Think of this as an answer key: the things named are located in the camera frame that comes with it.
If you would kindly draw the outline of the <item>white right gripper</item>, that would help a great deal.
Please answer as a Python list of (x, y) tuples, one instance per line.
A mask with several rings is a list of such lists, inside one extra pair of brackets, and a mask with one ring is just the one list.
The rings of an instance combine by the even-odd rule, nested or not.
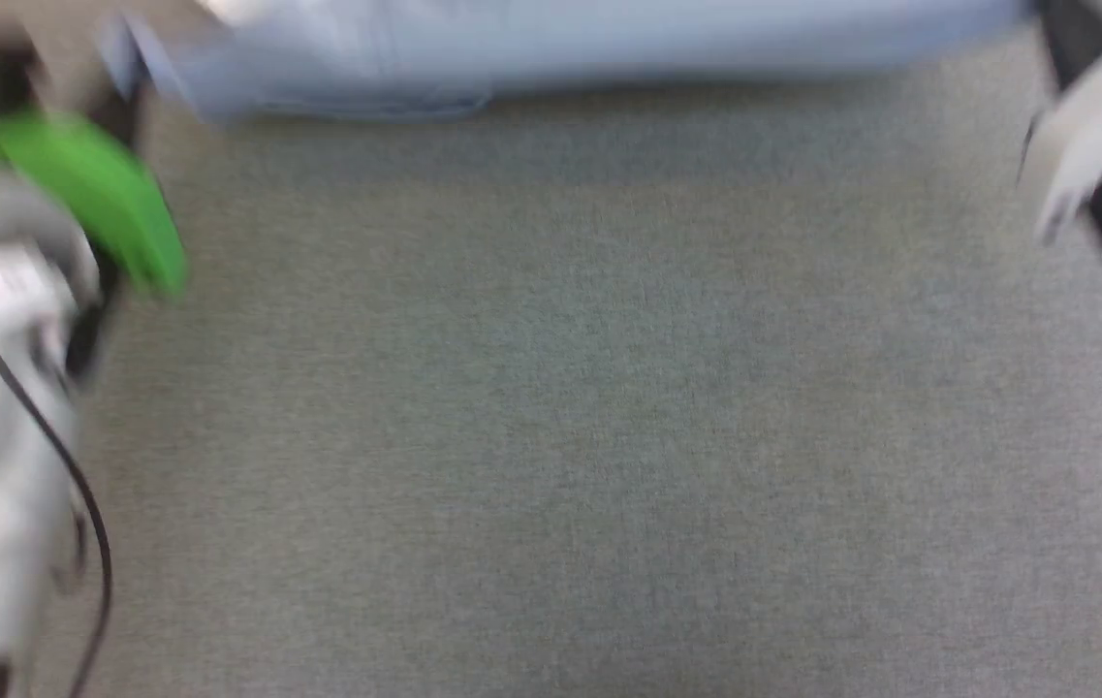
[(1102, 0), (1033, 0), (1055, 92), (1020, 164), (1022, 216), (1058, 235), (1102, 181)]

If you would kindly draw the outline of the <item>light blue garment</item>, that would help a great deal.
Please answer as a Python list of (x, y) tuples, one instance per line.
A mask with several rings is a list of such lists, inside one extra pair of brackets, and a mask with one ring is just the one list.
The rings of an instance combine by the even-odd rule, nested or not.
[(198, 0), (166, 41), (136, 17), (160, 96), (205, 122), (260, 112), (422, 122), (493, 99), (667, 82), (852, 77), (980, 43), (1030, 0)]

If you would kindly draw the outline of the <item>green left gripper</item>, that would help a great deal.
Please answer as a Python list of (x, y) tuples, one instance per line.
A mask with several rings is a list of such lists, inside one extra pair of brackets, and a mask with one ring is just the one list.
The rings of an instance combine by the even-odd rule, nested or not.
[(0, 44), (0, 165), (65, 207), (121, 273), (179, 296), (187, 255), (156, 176), (139, 155), (148, 67), (134, 34), (105, 40), (102, 85), (84, 111), (37, 105), (37, 51)]

